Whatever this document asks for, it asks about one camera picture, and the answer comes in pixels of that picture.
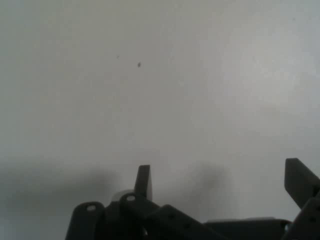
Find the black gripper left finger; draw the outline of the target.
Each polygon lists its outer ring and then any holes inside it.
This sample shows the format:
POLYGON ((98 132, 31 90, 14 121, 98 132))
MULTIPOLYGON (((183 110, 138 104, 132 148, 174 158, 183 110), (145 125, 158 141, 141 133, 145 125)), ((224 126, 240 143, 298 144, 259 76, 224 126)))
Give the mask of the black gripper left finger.
POLYGON ((150 165, 138 167, 133 190, 108 206, 92 201, 72 213, 67 240, 223 240, 192 217, 152 201, 150 165))

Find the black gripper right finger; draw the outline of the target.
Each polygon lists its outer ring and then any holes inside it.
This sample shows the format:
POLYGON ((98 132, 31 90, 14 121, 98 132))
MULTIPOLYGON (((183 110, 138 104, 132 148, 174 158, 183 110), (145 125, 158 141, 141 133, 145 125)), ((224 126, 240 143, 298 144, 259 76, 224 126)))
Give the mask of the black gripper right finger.
POLYGON ((286 240, 320 238, 320 178, 298 158, 285 160, 284 187, 300 212, 289 225, 286 240))

